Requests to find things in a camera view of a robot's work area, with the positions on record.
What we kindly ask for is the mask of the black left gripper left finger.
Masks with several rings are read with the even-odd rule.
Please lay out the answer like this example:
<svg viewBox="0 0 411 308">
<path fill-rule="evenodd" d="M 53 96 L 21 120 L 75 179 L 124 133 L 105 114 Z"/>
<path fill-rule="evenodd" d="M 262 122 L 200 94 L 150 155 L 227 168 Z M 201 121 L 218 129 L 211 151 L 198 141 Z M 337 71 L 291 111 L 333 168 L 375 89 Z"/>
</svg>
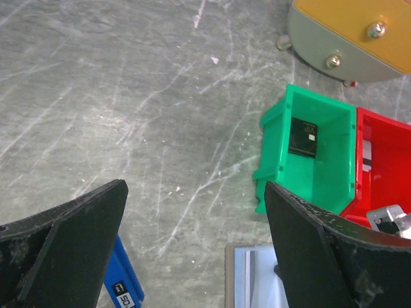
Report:
<svg viewBox="0 0 411 308">
<path fill-rule="evenodd" d="M 127 195 L 116 179 L 1 225 L 1 307 L 95 307 Z"/>
</svg>

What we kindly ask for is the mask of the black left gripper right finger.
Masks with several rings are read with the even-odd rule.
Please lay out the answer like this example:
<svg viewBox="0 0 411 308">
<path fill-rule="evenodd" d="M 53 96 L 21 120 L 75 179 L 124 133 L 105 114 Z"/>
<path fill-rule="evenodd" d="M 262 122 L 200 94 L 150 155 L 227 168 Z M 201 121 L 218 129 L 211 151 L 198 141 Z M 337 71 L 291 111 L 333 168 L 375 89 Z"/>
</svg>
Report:
<svg viewBox="0 0 411 308">
<path fill-rule="evenodd" d="M 289 307 L 410 307 L 410 240 L 346 220 L 267 182 Z"/>
</svg>

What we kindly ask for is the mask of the blue card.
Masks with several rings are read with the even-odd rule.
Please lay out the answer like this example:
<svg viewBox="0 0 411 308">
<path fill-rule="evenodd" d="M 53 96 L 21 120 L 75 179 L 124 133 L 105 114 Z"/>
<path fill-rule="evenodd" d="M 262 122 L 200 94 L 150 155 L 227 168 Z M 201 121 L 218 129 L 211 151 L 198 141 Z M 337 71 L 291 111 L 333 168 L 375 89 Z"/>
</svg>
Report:
<svg viewBox="0 0 411 308">
<path fill-rule="evenodd" d="M 140 308 L 144 291 L 117 235 L 103 281 L 116 308 Z"/>
</svg>

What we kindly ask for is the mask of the grey card holder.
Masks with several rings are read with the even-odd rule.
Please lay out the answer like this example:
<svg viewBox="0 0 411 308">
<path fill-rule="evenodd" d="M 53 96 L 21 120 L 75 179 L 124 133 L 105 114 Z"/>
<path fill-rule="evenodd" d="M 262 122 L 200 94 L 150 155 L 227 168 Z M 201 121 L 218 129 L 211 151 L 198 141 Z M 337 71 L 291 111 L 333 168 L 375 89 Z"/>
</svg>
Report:
<svg viewBox="0 0 411 308">
<path fill-rule="evenodd" d="M 225 306 L 288 307 L 272 244 L 225 247 Z"/>
</svg>

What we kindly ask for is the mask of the green plastic bin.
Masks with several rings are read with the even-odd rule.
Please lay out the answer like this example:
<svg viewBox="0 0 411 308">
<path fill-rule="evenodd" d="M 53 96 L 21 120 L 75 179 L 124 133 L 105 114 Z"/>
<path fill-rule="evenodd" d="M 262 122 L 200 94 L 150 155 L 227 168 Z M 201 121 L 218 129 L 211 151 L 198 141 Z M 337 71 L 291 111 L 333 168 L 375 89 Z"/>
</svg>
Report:
<svg viewBox="0 0 411 308">
<path fill-rule="evenodd" d="M 260 121 L 259 168 L 253 173 L 258 205 L 266 212 L 267 182 L 340 214 L 355 196 L 356 107 L 287 85 Z"/>
</svg>

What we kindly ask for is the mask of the red double plastic bin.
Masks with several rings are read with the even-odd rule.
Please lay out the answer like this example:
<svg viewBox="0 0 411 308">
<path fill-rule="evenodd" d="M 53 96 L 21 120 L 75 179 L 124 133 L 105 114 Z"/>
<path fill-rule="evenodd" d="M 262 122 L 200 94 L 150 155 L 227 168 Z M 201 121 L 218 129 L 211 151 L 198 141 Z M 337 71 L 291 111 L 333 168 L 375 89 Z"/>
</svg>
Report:
<svg viewBox="0 0 411 308">
<path fill-rule="evenodd" d="M 369 227 L 366 213 L 398 204 L 410 213 L 410 125 L 362 107 L 356 112 L 355 196 L 340 213 Z M 372 169 L 362 170 L 362 141 L 372 144 Z"/>
</svg>

